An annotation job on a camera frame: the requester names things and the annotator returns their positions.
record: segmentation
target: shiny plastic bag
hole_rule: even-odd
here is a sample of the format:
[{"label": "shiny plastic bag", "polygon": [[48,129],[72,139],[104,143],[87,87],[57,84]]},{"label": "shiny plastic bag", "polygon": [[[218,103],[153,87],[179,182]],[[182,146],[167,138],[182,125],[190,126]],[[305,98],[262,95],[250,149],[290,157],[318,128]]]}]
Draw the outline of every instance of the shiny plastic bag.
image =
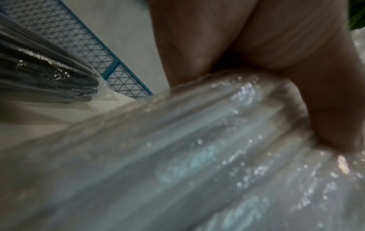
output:
[{"label": "shiny plastic bag", "polygon": [[89,64],[0,14],[0,99],[90,101],[111,90]]},{"label": "shiny plastic bag", "polygon": [[362,230],[364,167],[290,83],[223,72],[0,153],[0,229]]}]

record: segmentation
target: triangular grid pattern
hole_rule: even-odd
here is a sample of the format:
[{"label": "triangular grid pattern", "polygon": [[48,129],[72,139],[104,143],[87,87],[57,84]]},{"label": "triangular grid pattern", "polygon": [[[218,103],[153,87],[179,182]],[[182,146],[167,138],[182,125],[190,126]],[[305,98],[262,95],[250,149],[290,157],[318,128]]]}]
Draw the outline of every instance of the triangular grid pattern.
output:
[{"label": "triangular grid pattern", "polygon": [[[101,74],[115,59],[59,0],[0,0],[0,4],[10,18],[91,63]],[[108,78],[107,84],[121,94],[134,99],[150,95],[122,65]]]},{"label": "triangular grid pattern", "polygon": [[150,94],[138,81],[119,65],[106,80],[110,89],[133,99],[140,99]]}]

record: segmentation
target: plastic wrap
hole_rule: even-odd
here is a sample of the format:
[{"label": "plastic wrap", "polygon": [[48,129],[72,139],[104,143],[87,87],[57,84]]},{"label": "plastic wrap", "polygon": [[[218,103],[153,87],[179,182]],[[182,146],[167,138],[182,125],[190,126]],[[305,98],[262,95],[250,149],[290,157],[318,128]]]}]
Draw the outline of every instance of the plastic wrap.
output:
[{"label": "plastic wrap", "polygon": [[111,90],[89,64],[0,14],[0,99],[90,101]]},{"label": "plastic wrap", "polygon": [[321,147],[296,89],[257,70],[6,150],[0,169],[0,230],[365,228],[365,156]]}]

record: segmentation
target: skin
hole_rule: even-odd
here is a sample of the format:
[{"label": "skin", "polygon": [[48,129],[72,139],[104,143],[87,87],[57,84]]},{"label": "skin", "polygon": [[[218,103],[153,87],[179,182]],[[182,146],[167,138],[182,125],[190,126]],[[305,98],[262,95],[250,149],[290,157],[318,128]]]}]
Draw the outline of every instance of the skin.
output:
[{"label": "skin", "polygon": [[365,71],[345,0],[149,0],[171,86],[255,66],[289,78],[316,134],[345,152],[363,149]]}]

